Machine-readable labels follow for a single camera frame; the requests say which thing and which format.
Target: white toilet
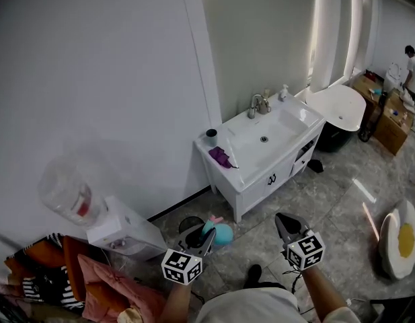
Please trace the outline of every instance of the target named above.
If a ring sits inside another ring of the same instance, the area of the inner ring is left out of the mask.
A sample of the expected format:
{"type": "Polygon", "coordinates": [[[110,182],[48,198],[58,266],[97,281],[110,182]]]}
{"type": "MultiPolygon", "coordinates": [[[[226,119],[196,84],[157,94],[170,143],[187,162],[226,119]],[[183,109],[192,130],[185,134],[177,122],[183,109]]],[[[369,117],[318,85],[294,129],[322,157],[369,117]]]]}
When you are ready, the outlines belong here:
{"type": "Polygon", "coordinates": [[[360,129],[366,102],[354,89],[335,85],[306,96],[306,104],[327,120],[316,147],[335,152],[348,143],[360,129]]]}
{"type": "Polygon", "coordinates": [[[397,63],[392,63],[387,70],[387,74],[385,75],[385,80],[383,81],[383,91],[390,92],[392,89],[400,87],[400,75],[402,73],[402,69],[397,63]]]}

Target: baseboard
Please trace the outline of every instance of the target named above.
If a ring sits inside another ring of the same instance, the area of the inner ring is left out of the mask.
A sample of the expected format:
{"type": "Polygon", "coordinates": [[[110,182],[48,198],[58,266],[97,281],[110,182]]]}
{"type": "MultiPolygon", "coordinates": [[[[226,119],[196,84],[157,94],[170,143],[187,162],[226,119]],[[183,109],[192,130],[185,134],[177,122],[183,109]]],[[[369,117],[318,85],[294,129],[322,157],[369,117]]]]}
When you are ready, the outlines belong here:
{"type": "Polygon", "coordinates": [[[206,188],[201,189],[199,192],[196,192],[195,194],[187,197],[183,201],[180,201],[179,203],[176,203],[174,206],[171,206],[170,208],[168,208],[168,209],[166,209],[166,210],[164,210],[164,211],[148,218],[147,221],[150,221],[150,222],[155,221],[156,219],[159,219],[160,217],[163,217],[165,214],[168,214],[168,213],[174,211],[175,209],[185,205],[186,203],[194,200],[195,198],[199,197],[200,195],[204,194],[205,192],[208,192],[209,190],[210,190],[210,186],[207,186],[206,188]]]}

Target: egg-shaped cushion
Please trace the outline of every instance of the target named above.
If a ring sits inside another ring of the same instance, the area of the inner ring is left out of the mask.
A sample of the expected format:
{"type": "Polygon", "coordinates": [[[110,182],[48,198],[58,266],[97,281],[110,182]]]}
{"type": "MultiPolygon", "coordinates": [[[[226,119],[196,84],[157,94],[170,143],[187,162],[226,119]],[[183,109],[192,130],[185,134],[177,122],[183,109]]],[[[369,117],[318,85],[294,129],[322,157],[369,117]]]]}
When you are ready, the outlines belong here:
{"type": "Polygon", "coordinates": [[[387,215],[381,228],[379,253],[383,269],[403,279],[415,264],[415,208],[406,199],[387,215]]]}

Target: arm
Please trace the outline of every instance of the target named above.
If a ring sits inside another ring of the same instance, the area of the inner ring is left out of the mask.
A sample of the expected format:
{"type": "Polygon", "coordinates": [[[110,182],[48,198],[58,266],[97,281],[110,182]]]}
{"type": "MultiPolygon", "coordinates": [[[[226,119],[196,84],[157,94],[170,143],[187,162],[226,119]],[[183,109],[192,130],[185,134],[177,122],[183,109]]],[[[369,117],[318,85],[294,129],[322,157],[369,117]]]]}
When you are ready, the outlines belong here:
{"type": "Polygon", "coordinates": [[[336,291],[331,282],[324,277],[316,266],[301,273],[321,322],[330,312],[347,307],[341,294],[336,291]]]}
{"type": "Polygon", "coordinates": [[[413,69],[414,69],[414,65],[413,65],[412,59],[409,59],[409,61],[408,61],[408,71],[409,71],[409,73],[408,73],[408,77],[406,78],[406,80],[403,84],[403,88],[408,86],[409,81],[411,80],[411,78],[414,74],[413,69]]]}
{"type": "Polygon", "coordinates": [[[406,78],[406,80],[405,80],[405,82],[403,84],[403,87],[407,87],[408,86],[409,81],[411,80],[412,76],[413,76],[413,72],[412,71],[409,71],[408,77],[406,78]]]}
{"type": "Polygon", "coordinates": [[[174,284],[158,323],[187,323],[191,287],[174,284]]]}

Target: plastic water bottle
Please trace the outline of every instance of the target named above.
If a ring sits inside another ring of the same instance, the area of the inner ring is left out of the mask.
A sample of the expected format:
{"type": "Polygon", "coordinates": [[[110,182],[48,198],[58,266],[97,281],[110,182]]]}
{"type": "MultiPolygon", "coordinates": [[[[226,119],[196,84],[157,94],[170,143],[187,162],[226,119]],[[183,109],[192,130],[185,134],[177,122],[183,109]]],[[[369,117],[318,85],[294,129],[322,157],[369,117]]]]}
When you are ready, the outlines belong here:
{"type": "Polygon", "coordinates": [[[78,226],[91,227],[107,214],[102,197],[92,196],[75,164],[64,157],[47,164],[38,183],[38,194],[47,208],[78,226]]]}

